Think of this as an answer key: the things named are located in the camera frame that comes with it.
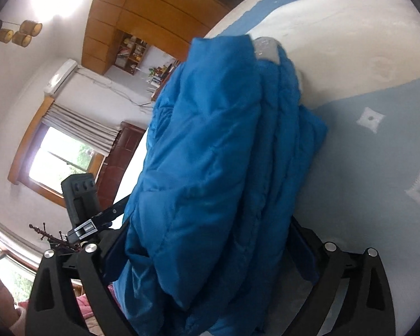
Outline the blue puffer jacket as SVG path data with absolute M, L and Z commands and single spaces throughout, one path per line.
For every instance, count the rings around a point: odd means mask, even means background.
M 195 39 L 161 91 L 114 282 L 139 335 L 254 335 L 327 133 L 272 38 Z

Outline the pink knitted sleeve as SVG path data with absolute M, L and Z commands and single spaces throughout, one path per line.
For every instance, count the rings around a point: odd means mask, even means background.
M 104 332 L 101 330 L 101 327 L 98 324 L 98 320 L 92 311 L 92 307 L 90 306 L 86 294 L 82 294 L 81 296 L 77 297 L 76 300 L 88 330 L 94 335 L 103 336 Z

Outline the wooden framed window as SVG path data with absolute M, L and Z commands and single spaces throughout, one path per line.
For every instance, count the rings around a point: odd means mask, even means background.
M 54 99 L 46 97 L 36 111 L 14 155 L 7 179 L 63 206 L 60 182 L 71 174 L 91 173 L 96 178 L 104 156 L 42 122 L 53 103 Z

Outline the grey window curtain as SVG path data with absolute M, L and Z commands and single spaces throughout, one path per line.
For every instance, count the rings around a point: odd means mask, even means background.
M 115 127 L 109 127 L 56 103 L 48 108 L 41 123 L 90 146 L 103 156 L 110 154 L 119 134 Z

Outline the dark red wooden dresser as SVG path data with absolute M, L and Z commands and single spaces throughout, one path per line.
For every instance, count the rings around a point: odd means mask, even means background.
M 123 175 L 145 132 L 145 129 L 128 122 L 120 123 L 119 133 L 98 174 L 98 201 L 102 209 L 113 204 Z

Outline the wooden desk with clutter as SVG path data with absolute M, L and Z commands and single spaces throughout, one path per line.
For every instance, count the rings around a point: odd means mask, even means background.
M 167 83 L 170 76 L 179 65 L 180 61 L 174 60 L 169 65 L 164 65 L 163 67 L 156 67 L 151 70 L 151 83 L 155 85 L 155 91 L 151 95 L 152 102 L 155 102 L 157 100 L 164 85 Z

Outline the ceiling lamp with round shades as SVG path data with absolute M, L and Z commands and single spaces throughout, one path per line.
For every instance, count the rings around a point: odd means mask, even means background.
M 21 24 L 0 20 L 0 43 L 26 48 L 42 30 L 43 24 L 33 20 L 24 20 Z

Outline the bed with blue-white blanket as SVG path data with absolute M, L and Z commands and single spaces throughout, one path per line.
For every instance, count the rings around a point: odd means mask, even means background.
M 395 335 L 420 317 L 420 15 L 411 0 L 256 0 L 205 39 L 277 40 L 292 61 L 300 102 L 327 127 L 292 218 L 322 242 L 376 249 Z M 280 262 L 265 321 L 280 330 L 304 283 Z

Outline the white wall air conditioner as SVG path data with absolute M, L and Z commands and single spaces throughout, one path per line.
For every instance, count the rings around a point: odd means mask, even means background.
M 61 87 L 64 81 L 73 73 L 78 67 L 78 63 L 73 59 L 67 59 L 60 68 L 55 72 L 51 80 L 44 88 L 45 95 L 54 95 Z

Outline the wooden wardrobe wall unit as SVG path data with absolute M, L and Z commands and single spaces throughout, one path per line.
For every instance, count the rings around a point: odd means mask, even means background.
M 204 37 L 232 9 L 223 0 L 92 0 L 82 65 L 105 74 L 126 33 L 182 61 L 193 38 Z

